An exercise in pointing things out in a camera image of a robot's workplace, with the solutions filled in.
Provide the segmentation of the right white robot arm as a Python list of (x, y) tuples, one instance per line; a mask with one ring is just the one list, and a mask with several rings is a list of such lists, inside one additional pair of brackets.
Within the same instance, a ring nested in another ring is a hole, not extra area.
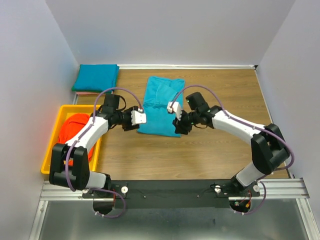
[(234, 195), (243, 195), (249, 185), (272, 174), (292, 157), (277, 125), (253, 123), (229, 113), (221, 106), (210, 107), (200, 92), (190, 94), (186, 100), (190, 112), (183, 110), (177, 101), (170, 101), (167, 104), (168, 113), (175, 114), (172, 122), (175, 133), (187, 135), (194, 126), (201, 124), (211, 129), (225, 131), (250, 145), (251, 162), (235, 174), (227, 184)]

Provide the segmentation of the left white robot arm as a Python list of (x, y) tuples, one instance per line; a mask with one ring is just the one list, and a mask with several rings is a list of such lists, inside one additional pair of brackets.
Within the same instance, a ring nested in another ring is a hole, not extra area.
[(109, 130), (121, 126), (124, 131), (138, 129), (146, 122), (142, 104), (120, 108), (124, 97), (107, 93), (100, 107), (94, 106), (87, 123), (65, 143), (56, 143), (51, 152), (49, 183), (71, 191), (93, 190), (107, 197), (112, 190), (110, 175), (90, 170), (89, 152)]

